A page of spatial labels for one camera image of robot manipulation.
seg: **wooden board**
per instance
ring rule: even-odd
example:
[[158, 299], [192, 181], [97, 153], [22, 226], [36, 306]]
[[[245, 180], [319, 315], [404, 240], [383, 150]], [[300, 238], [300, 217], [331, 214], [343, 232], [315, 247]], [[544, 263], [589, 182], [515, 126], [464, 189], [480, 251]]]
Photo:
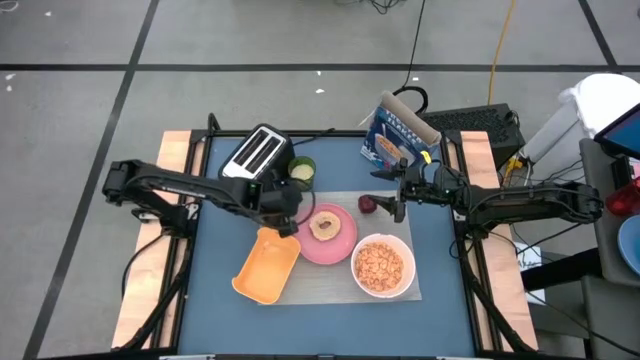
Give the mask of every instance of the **wooden board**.
[[[167, 131], [162, 137], [160, 152], [156, 165], [173, 171], [184, 171], [189, 137], [191, 131]], [[178, 195], [158, 192], [171, 203], [178, 201]], [[136, 251], [160, 234], [157, 221], [140, 225], [140, 233], [136, 243]], [[166, 236], [154, 246], [140, 254], [131, 266], [127, 280], [127, 290], [120, 307], [120, 315], [113, 335], [112, 347], [121, 346], [129, 341], [155, 307], [160, 295], [162, 277], [164, 274], [167, 254], [169, 251], [169, 237]], [[166, 318], [173, 324], [175, 306], [167, 310]], [[168, 343], [168, 335], [163, 332], [162, 342]]]
[[[497, 188], [500, 186], [498, 176], [493, 163], [489, 138], [485, 132], [461, 132], [462, 149], [467, 165], [467, 176], [471, 184], [484, 188]], [[492, 230], [508, 239], [511, 239], [511, 230], [508, 225], [500, 225]], [[491, 283], [493, 301], [500, 309], [500, 312], [507, 319], [513, 329], [520, 335], [522, 340], [534, 349], [538, 348], [538, 342], [531, 322], [529, 305], [525, 296], [522, 278], [520, 277], [520, 267], [513, 250], [513, 245], [506, 242], [499, 236], [489, 234], [483, 240], [484, 255], [487, 264], [487, 272]], [[479, 314], [479, 319], [486, 321], [486, 312]], [[481, 337], [485, 349], [488, 326], [481, 324]], [[504, 350], [509, 351], [509, 344], [502, 340]]]

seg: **bowl of cereal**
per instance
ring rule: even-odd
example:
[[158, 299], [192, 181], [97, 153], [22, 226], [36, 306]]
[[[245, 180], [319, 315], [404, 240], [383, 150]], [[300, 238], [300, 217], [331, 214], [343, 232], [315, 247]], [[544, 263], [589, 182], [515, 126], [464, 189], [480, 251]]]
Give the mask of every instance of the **bowl of cereal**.
[[416, 275], [416, 262], [404, 241], [393, 235], [372, 234], [353, 250], [351, 273], [367, 294], [390, 299], [409, 288]]

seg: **blue table surface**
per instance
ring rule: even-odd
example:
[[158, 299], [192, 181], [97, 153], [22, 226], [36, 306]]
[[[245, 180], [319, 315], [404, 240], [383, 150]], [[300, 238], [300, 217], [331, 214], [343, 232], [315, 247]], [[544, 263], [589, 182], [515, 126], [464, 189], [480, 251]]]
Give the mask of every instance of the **blue table surface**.
[[[238, 143], [234, 138], [214, 139], [208, 177], [217, 177]], [[321, 138], [295, 150], [316, 162], [316, 191], [395, 189], [395, 182], [369, 175], [376, 168], [360, 155], [361, 146], [359, 138]], [[429, 176], [436, 166], [427, 169]], [[179, 354], [472, 356], [460, 267], [448, 254], [454, 237], [451, 212], [412, 203], [408, 213], [422, 300], [263, 306], [231, 286], [258, 226], [205, 203]]]

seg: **donut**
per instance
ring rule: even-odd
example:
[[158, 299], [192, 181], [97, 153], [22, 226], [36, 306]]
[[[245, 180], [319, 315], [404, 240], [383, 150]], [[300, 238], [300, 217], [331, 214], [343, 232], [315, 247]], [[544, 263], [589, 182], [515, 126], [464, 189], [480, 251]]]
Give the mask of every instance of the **donut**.
[[309, 227], [316, 239], [331, 240], [340, 232], [340, 218], [331, 211], [320, 211], [311, 217]]

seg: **yellow cable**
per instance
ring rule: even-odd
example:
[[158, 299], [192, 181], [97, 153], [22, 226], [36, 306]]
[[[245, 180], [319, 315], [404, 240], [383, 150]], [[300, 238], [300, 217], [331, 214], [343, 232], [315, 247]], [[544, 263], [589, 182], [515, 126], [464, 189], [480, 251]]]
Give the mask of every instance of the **yellow cable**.
[[496, 64], [498, 63], [500, 49], [502, 49], [502, 42], [504, 41], [504, 36], [507, 34], [507, 28], [509, 27], [509, 21], [511, 20], [511, 13], [513, 12], [513, 8], [515, 7], [516, 0], [511, 0], [509, 12], [507, 12], [507, 17], [506, 19], [504, 19], [504, 25], [502, 25], [502, 33], [500, 34], [500, 41], [498, 42], [498, 47], [496, 48], [496, 55], [493, 57], [493, 64], [491, 64], [491, 75], [489, 76], [489, 100], [487, 101], [487, 105], [491, 105], [491, 98], [493, 98], [493, 75], [496, 73]]

